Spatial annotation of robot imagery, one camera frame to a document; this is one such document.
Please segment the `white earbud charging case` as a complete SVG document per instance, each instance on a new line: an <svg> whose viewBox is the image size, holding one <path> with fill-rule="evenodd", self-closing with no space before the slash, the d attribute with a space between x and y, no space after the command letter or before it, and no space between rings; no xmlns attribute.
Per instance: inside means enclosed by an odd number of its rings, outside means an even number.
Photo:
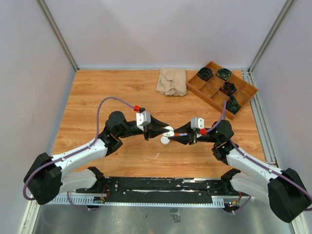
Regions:
<svg viewBox="0 0 312 234"><path fill-rule="evenodd" d="M160 142L161 142L163 145L168 145L168 144L170 143L170 140L169 140L167 137L162 136L162 137L160 138Z"/></svg>

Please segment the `white round case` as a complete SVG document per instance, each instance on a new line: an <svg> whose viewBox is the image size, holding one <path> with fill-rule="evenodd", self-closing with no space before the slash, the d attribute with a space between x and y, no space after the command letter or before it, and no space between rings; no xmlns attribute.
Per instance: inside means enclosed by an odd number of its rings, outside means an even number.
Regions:
<svg viewBox="0 0 312 234"><path fill-rule="evenodd" d="M163 129L167 130L167 132L163 133L164 137L173 137L175 135L174 129L171 126L166 126Z"/></svg>

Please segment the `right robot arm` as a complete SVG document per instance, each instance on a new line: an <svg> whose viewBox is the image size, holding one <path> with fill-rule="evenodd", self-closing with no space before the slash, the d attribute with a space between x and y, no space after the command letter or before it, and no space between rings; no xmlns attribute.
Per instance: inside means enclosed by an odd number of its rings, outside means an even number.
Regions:
<svg viewBox="0 0 312 234"><path fill-rule="evenodd" d="M312 196L299 174L288 168L271 166L244 151L232 141L234 132L229 121L220 119L211 128L202 118L194 117L184 126L164 133L169 140L184 145L213 143L212 152L218 161L232 166L222 176L221 190L226 195L241 192L269 205L272 212L286 223L304 211L311 211Z"/></svg>

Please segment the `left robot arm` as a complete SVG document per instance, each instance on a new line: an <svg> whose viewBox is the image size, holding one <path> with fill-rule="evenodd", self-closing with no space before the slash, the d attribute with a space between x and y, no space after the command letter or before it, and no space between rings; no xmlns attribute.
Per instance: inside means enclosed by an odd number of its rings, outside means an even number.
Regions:
<svg viewBox="0 0 312 234"><path fill-rule="evenodd" d="M122 138L143 135L145 140L168 132L168 124L151 116L147 111L136 114L136 119L127 121L121 111L112 112L102 132L90 142L62 154L38 155L23 179L23 190L29 190L31 199L39 205L47 204L58 194L70 190L89 188L99 193L104 180L92 170L75 173L74 170L86 163L106 157L122 146Z"/></svg>

